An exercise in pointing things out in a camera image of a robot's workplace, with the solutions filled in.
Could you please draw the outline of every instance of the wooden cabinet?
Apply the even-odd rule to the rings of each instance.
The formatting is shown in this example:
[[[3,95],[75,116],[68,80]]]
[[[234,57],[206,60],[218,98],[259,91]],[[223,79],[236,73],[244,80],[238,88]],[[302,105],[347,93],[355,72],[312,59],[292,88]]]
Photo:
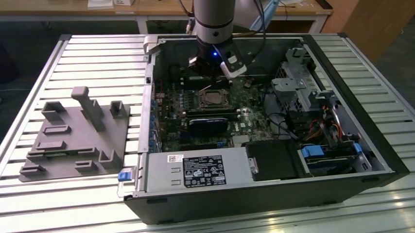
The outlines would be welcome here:
[[[334,14],[323,33],[344,32],[374,62],[415,14],[415,0],[327,0]]]

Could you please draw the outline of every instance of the wooden desk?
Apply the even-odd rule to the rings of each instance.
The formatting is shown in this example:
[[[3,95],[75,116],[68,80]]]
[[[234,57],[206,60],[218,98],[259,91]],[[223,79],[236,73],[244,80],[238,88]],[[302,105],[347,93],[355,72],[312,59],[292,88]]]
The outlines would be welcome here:
[[[191,9],[192,0],[183,0],[186,8]],[[312,21],[310,33],[319,33],[332,14],[331,9],[323,9],[315,0],[306,0],[302,4],[291,4],[295,8],[276,8],[276,14],[272,20],[303,20]],[[150,20],[186,20],[187,16],[182,10],[178,0],[140,0],[139,3],[139,29],[140,33],[147,34],[147,21]]]
[[[188,10],[191,0],[183,0]],[[88,11],[88,0],[0,0],[0,21],[100,21],[135,20],[140,34],[148,34],[150,20],[187,20],[178,0],[136,0],[132,6]],[[322,30],[332,10],[323,9],[315,0],[279,7],[272,20],[308,20],[311,33]]]

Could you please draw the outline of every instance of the floor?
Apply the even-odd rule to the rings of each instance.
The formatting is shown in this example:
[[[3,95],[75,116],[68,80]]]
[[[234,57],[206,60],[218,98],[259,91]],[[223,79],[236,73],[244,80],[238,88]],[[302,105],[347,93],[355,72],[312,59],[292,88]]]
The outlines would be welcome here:
[[[46,30],[39,22],[0,22],[0,43],[20,71],[20,76],[15,81],[0,84],[0,141],[15,120],[59,36],[62,34],[139,33],[136,23],[132,21],[54,22],[51,25],[51,30]],[[148,23],[150,33],[180,33],[184,27],[186,21]],[[414,42],[415,18],[375,64],[413,106],[415,106]]]

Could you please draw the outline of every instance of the sticker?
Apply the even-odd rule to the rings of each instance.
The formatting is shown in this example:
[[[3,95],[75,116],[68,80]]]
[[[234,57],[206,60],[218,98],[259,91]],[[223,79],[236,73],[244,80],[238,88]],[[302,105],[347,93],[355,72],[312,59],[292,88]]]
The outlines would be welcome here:
[[[318,11],[316,15],[331,15],[330,11]]]
[[[187,188],[227,184],[222,155],[183,158],[184,186]]]
[[[120,15],[132,15],[135,12],[134,11],[116,11],[115,13]]]
[[[183,155],[182,154],[172,154],[167,157],[168,163],[182,162],[182,161],[183,161]]]

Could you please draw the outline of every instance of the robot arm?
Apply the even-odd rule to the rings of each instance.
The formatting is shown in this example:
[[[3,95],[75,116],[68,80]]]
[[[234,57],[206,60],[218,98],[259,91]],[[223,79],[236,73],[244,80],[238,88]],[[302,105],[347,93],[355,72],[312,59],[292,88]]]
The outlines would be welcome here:
[[[224,74],[232,79],[247,71],[254,58],[243,56],[234,44],[234,24],[259,31],[270,23],[276,6],[278,0],[194,0],[198,55],[190,59],[190,68],[196,73],[214,78]],[[264,12],[271,12],[267,20]]]

